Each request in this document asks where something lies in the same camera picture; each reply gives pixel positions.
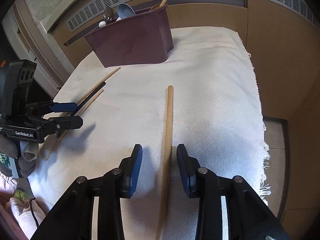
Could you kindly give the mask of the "gloved hand holding left gripper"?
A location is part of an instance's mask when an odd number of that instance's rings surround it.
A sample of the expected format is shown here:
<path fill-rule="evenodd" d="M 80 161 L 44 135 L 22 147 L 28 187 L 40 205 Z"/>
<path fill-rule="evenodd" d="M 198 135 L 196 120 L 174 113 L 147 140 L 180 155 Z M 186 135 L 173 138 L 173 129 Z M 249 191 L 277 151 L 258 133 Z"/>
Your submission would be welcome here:
<path fill-rule="evenodd" d="M 33 142 L 14 142 L 1 135 L 1 173 L 7 177 L 27 178 L 36 167 L 39 145 Z"/>

